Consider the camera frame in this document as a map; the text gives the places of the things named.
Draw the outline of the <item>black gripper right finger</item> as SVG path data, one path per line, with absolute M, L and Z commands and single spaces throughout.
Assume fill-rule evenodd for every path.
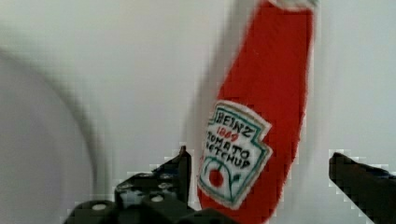
M 395 224 L 395 175 L 334 152 L 329 178 L 374 224 Z

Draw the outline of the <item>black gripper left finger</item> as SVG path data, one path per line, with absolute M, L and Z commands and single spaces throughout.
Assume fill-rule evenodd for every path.
M 64 224 L 237 224 L 221 212 L 188 206 L 191 155 L 185 147 L 148 173 L 119 183 L 114 200 L 77 205 Z

